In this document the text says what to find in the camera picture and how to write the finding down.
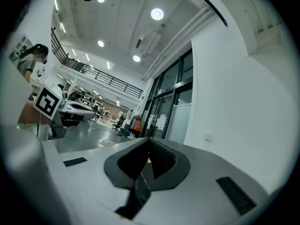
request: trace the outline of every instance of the ceiling beam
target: ceiling beam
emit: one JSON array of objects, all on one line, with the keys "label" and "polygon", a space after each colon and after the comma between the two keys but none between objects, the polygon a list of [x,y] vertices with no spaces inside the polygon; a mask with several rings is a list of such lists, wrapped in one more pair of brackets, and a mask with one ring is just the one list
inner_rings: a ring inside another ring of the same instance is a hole
[{"label": "ceiling beam", "polygon": [[116,14],[114,16],[114,22],[113,22],[112,44],[114,48],[116,48],[115,39],[116,39],[117,20],[118,20],[118,15],[120,10],[120,1],[121,0],[118,0],[117,2],[117,9],[116,9]]},{"label": "ceiling beam", "polygon": [[70,4],[71,4],[72,18],[73,18],[73,23],[74,23],[75,31],[76,31],[77,37],[79,39],[81,39],[82,38],[82,34],[79,34],[79,32],[78,32],[77,17],[75,16],[76,5],[75,5],[74,0],[70,0]]},{"label": "ceiling beam", "polygon": [[140,17],[140,14],[141,14],[142,8],[143,8],[143,6],[144,6],[144,4],[145,4],[145,1],[146,1],[146,0],[142,0],[142,2],[141,2],[141,4],[140,4],[140,7],[139,7],[139,12],[137,13],[137,16],[136,16],[136,18],[135,18],[135,21],[134,21],[134,23],[133,23],[133,26],[132,26],[132,29],[131,29],[131,32],[130,32],[129,43],[128,43],[128,46],[127,46],[127,49],[126,49],[126,53],[125,53],[126,56],[128,55],[128,52],[129,52],[129,47],[130,47],[130,44],[131,44],[133,31],[135,30],[135,27],[136,27],[136,22],[137,22],[137,20],[138,20],[139,17]]}]

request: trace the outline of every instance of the staircase railing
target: staircase railing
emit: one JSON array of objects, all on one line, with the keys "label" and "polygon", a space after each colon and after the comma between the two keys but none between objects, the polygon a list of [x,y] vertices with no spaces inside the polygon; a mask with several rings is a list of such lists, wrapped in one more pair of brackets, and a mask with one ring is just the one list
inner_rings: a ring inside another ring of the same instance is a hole
[{"label": "staircase railing", "polygon": [[68,57],[68,55],[63,50],[60,45],[59,40],[57,39],[54,30],[51,28],[51,42],[52,42],[52,52],[58,58],[58,60],[68,68],[74,69],[80,73],[83,73],[91,78],[94,78],[101,83],[105,83],[109,86],[112,86],[118,90],[121,90],[131,96],[140,98],[143,90],[124,82],[114,76],[111,76],[105,72],[102,72],[96,68],[92,68],[84,63],[78,62],[74,59]]}]

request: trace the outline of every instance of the pipe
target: pipe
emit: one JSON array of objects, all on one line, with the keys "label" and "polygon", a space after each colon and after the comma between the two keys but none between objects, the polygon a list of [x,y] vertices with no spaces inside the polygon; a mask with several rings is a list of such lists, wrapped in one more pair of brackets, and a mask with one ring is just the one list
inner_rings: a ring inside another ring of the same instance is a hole
[{"label": "pipe", "polygon": [[192,24],[198,17],[200,17],[204,11],[209,10],[208,7],[204,7],[202,8],[190,21],[188,21],[188,23],[186,25],[183,26],[183,28],[175,35],[175,37],[173,37],[173,39],[169,42],[169,44],[163,49],[163,51],[158,55],[158,57],[154,60],[154,62],[152,63],[152,65],[150,66],[150,68],[147,70],[147,72],[145,73],[145,75],[142,77],[142,80],[146,80],[148,74],[150,73],[150,70],[153,69],[153,67],[155,66],[155,64],[157,63],[157,61],[164,57],[163,54],[166,52],[167,49],[169,49],[169,47],[173,44],[173,42],[187,29],[187,27]]}]

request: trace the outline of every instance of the person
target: person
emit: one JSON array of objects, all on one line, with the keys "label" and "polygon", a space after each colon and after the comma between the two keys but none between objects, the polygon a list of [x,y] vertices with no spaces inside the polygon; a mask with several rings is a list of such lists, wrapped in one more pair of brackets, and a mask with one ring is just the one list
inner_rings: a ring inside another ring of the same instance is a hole
[{"label": "person", "polygon": [[69,96],[69,100],[76,102],[77,99],[84,98],[84,95],[85,95],[85,93],[83,91],[82,92],[74,91]]},{"label": "person", "polygon": [[104,114],[105,114],[105,116],[106,116],[106,117],[108,117],[109,110],[108,110],[108,109],[106,109],[106,110],[105,110],[105,112],[104,112]]},{"label": "person", "polygon": [[100,106],[99,114],[100,114],[100,117],[102,118],[102,114],[103,114],[103,106]]},{"label": "person", "polygon": [[42,44],[36,44],[20,54],[17,69],[24,76],[27,82],[29,82],[30,76],[37,62],[46,64],[48,53],[48,47]]}]

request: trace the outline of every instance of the chair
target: chair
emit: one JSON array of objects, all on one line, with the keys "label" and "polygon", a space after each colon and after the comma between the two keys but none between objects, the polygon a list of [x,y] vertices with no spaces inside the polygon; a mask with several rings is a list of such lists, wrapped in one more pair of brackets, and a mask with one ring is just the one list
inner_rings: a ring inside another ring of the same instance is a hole
[{"label": "chair", "polygon": [[120,128],[122,126],[124,120],[125,119],[123,117],[121,117],[117,124],[113,124],[113,127],[114,127],[113,129],[118,130],[118,128]]}]

